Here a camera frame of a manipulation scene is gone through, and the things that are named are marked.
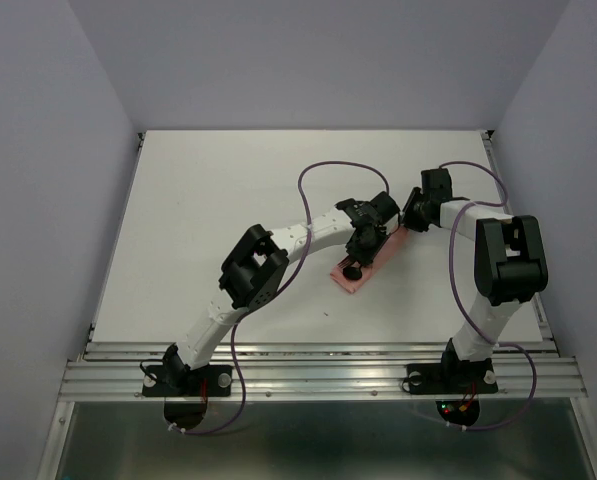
white wall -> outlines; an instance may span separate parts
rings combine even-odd
[[[545,308],[597,418],[597,0],[572,0],[494,140],[515,213],[541,222]]]
[[[0,0],[0,479],[35,478],[135,159],[64,0]]]
[[[141,129],[494,128],[566,0],[70,0]]]

metal extrusion frame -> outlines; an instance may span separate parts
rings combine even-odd
[[[379,359],[337,357],[322,360],[282,360],[267,356],[239,360],[247,382],[247,397],[256,402],[282,401],[385,401],[452,399],[452,396],[410,395],[401,384],[405,364],[411,358],[387,354]],[[585,397],[578,366],[569,358],[534,358],[540,382],[538,398]],[[487,398],[526,398],[531,387],[531,369],[524,357],[495,357],[500,391]],[[143,398],[143,374],[138,362],[73,362],[67,366],[59,393],[61,402],[162,402]],[[212,402],[240,402],[241,386],[234,379],[229,397]],[[167,401],[199,401],[198,398],[168,398]]]
[[[60,459],[67,442],[69,425],[74,413],[74,406],[73,402],[60,401],[56,405],[47,442],[45,443],[45,451],[36,476],[38,480],[54,480],[58,474]]]
[[[589,457],[589,463],[591,463],[593,474],[597,479],[597,425],[591,413],[589,399],[572,398],[571,406],[576,416],[576,422],[580,429],[580,436],[587,451],[587,456]]]
[[[535,353],[551,354],[558,357],[558,349],[547,322],[539,325],[542,342],[529,343],[527,348]],[[169,343],[97,343],[89,342],[82,355],[82,360],[159,360]],[[445,350],[444,343],[238,343],[238,358],[255,355],[380,355],[384,353],[400,353],[412,355],[428,355],[438,359]],[[513,348],[497,348],[497,352],[516,352]],[[214,352],[212,361],[230,361],[231,353],[228,343],[222,343]]]

pink foam block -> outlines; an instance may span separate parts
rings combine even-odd
[[[378,255],[376,255],[376,258],[374,258],[374,263],[369,267],[360,268],[362,271],[362,278],[360,280],[346,279],[342,274],[342,268],[340,268],[338,265],[334,267],[329,276],[334,282],[347,290],[349,293],[356,293],[360,287],[368,282],[369,279],[373,277],[398,250],[400,250],[400,247],[402,247],[402,245],[405,243],[408,235],[409,232],[404,227],[400,227],[398,230],[396,230],[389,237],[389,240],[385,242],[385,245],[383,245],[383,247],[380,249],[380,252],[378,252]]]

purple cable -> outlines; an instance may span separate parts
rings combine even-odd
[[[309,170],[312,170],[316,167],[322,167],[324,165],[345,165],[348,167],[358,167],[358,168],[364,168],[365,170],[370,170],[382,179],[382,181],[385,183],[385,191],[387,193],[389,193],[389,182],[387,181],[387,178],[379,170],[375,169],[374,167],[370,167],[369,165],[364,165],[362,163],[333,161],[333,160],[329,161],[329,162],[318,162],[318,163],[309,165],[302,172],[300,172],[300,175],[298,176],[298,192],[300,193],[300,198],[302,198],[302,204],[305,207],[305,216],[307,217],[307,239],[305,240],[305,248],[303,249],[302,254],[300,255],[300,259],[298,260],[298,264],[296,265],[294,272],[287,279],[287,281],[278,289],[278,291],[274,295],[274,298],[271,301],[278,298],[280,296],[280,294],[282,292],[284,292],[289,285],[291,285],[291,283],[298,276],[298,273],[302,269],[302,266],[305,263],[305,259],[307,258],[307,255],[309,254],[309,247],[311,246],[311,209],[309,208],[309,202],[307,201],[307,196],[305,195],[305,192],[302,189],[302,179],[304,178],[305,174]],[[238,410],[236,411],[234,416],[231,417],[229,420],[227,420],[222,425],[219,425],[218,427],[215,427],[215,428],[212,428],[209,430],[204,430],[202,432],[195,432],[193,430],[182,431],[182,429],[180,429],[179,427],[167,422],[169,428],[171,428],[172,430],[175,430],[178,433],[183,433],[185,435],[211,435],[212,433],[216,433],[216,432],[219,432],[220,430],[227,428],[229,425],[234,423],[238,419],[238,417],[240,417],[243,410],[245,409],[245,404],[247,402],[247,389],[245,387],[245,377],[242,375],[242,371],[240,370],[240,364],[238,363],[238,356],[236,355],[236,329],[238,328],[238,325],[240,325],[240,322],[242,322],[248,315],[249,315],[249,313],[245,313],[242,317],[240,317],[240,320],[238,320],[236,325],[234,325],[234,327],[231,329],[231,342],[230,342],[231,358],[234,362],[234,367],[236,368],[236,373],[238,374],[238,380],[240,380],[240,385],[242,387],[242,400],[240,401],[240,406],[238,407]]]
[[[470,209],[474,205],[484,205],[487,207],[504,207],[507,204],[507,201],[509,199],[509,194],[507,192],[507,189],[505,188],[505,185],[502,183],[502,180],[494,172],[483,167],[482,165],[478,165],[477,163],[473,163],[473,162],[447,162],[447,163],[443,163],[442,165],[440,165],[439,168],[445,168],[445,167],[448,167],[449,165],[469,165],[469,166],[476,167],[476,168],[486,172],[488,175],[490,175],[496,181],[496,183],[498,183],[498,185],[500,186],[502,193],[503,193],[503,200],[500,203],[470,202],[470,203],[465,204],[465,206],[462,207],[462,209],[458,212],[458,215],[456,215],[456,219],[454,220],[454,223],[451,226],[451,234],[449,236],[449,282],[451,283],[451,291],[454,295],[454,300],[456,301],[456,305],[458,306],[460,313],[462,313],[462,316],[465,317],[465,320],[467,321],[467,323],[469,323],[471,328],[473,328],[476,331],[476,333],[478,335],[480,335],[487,343],[489,343],[490,345],[496,345],[496,341],[493,340],[492,338],[490,338],[485,332],[482,331],[482,329],[480,329],[478,327],[478,325],[476,325],[474,323],[474,321],[469,316],[469,313],[467,313],[467,310],[465,310],[465,307],[462,304],[462,301],[460,300],[460,296],[458,295],[458,288],[456,287],[456,275],[455,275],[455,271],[454,271],[454,244],[456,242],[456,233],[458,232],[458,224],[460,222],[460,219],[463,217],[463,215],[465,214],[465,212],[468,209]],[[498,343],[498,346],[515,348],[520,353],[522,353],[525,357],[527,357],[527,361],[529,362],[529,366],[531,367],[531,375],[532,375],[531,389],[529,390],[529,396],[527,397],[527,401],[522,406],[522,408],[520,410],[518,410],[518,412],[516,412],[514,415],[509,417],[508,419],[503,420],[502,422],[499,422],[499,423],[495,423],[493,425],[485,425],[482,427],[466,427],[466,430],[468,430],[468,431],[481,431],[482,432],[482,431],[495,430],[497,428],[504,427],[506,425],[509,425],[510,423],[515,422],[522,415],[524,415],[527,412],[527,410],[529,410],[529,407],[531,406],[531,402],[534,398],[534,395],[536,394],[536,386],[538,384],[538,373],[536,372],[536,364],[534,363],[533,359],[531,358],[531,355],[529,355],[529,352],[527,352],[527,350],[525,350],[523,347],[521,347],[517,343],[513,343],[513,342],[500,342],[500,343]]]

